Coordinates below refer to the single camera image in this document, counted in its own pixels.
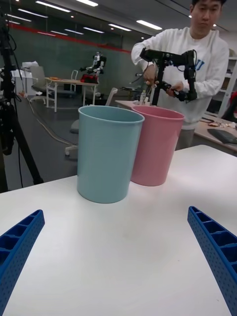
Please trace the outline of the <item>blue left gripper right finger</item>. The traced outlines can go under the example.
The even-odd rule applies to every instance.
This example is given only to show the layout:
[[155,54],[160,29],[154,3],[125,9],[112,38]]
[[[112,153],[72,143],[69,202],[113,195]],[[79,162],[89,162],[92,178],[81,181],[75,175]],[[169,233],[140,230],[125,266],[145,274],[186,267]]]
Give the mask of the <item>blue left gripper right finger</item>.
[[199,243],[231,315],[237,315],[237,237],[191,206],[188,223]]

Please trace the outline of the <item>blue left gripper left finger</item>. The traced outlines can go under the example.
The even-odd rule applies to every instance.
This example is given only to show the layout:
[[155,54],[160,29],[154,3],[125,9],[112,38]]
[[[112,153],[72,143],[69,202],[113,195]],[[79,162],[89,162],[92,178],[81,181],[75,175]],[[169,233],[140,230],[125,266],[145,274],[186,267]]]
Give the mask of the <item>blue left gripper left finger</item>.
[[36,210],[0,236],[0,315],[44,225],[43,211]]

